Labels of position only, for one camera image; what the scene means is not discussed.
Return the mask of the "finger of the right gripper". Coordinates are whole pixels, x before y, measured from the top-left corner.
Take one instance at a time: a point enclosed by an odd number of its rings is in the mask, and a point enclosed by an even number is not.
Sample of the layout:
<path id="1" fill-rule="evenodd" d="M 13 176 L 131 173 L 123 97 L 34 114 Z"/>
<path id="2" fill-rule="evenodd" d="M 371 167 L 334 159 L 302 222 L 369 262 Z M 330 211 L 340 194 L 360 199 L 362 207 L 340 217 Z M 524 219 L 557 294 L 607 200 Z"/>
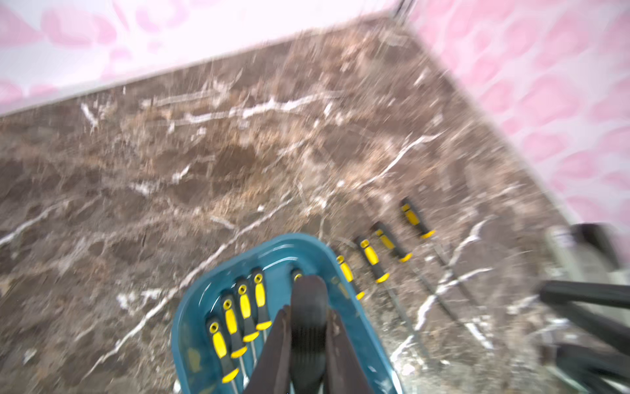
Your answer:
<path id="1" fill-rule="evenodd" d="M 616 351 L 629 354 L 629 326 L 578 305 L 584 303 L 629 311 L 629 286 L 589 282 L 544 281 L 540 301 L 558 315 Z"/>
<path id="2" fill-rule="evenodd" d="M 541 347 L 541 364 L 580 393 L 629 393 L 629 356 L 574 344 Z"/>

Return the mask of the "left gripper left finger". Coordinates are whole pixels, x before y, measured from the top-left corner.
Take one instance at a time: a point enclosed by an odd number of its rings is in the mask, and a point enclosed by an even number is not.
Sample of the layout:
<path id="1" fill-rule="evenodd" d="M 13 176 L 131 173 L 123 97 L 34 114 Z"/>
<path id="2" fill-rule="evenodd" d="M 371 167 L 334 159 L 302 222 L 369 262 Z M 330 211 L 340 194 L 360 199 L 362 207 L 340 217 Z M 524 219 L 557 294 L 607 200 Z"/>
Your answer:
<path id="1" fill-rule="evenodd" d="M 287 394 L 290 392 L 291 313 L 285 305 L 272 324 L 244 394 Z"/>

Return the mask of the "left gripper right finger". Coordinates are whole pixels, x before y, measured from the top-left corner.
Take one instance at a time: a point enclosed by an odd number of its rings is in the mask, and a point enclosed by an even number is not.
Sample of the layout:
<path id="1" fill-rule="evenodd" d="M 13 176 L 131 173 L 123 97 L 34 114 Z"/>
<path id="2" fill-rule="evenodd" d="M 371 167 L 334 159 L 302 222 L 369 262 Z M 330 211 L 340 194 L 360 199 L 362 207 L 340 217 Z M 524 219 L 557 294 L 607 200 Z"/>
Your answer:
<path id="1" fill-rule="evenodd" d="M 359 363 L 346 327 L 335 310 L 326 317 L 324 392 L 330 394 L 374 393 Z"/>

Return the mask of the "teal plastic storage box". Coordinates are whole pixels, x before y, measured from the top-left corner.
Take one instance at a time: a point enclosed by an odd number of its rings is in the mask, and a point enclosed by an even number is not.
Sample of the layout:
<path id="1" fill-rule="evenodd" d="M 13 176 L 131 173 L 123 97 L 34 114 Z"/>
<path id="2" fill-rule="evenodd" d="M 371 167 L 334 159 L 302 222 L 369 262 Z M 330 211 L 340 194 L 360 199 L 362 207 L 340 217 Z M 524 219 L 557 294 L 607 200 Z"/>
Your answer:
<path id="1" fill-rule="evenodd" d="M 231 393 L 235 388 L 242 389 L 242 377 L 235 383 L 221 381 L 220 361 L 206 322 L 213 316 L 224 318 L 221 297 L 237 292 L 239 278 L 252 280 L 254 269 L 262 269 L 265 275 L 267 308 L 272 318 L 290 302 L 292 270 L 321 277 L 326 283 L 329 304 L 340 314 L 372 390 L 403 392 L 365 313 L 364 302 L 356 298 L 346 281 L 336 254 L 313 236 L 289 233 L 238 254 L 204 274 L 183 296 L 172 327 L 172 354 L 183 393 Z"/>

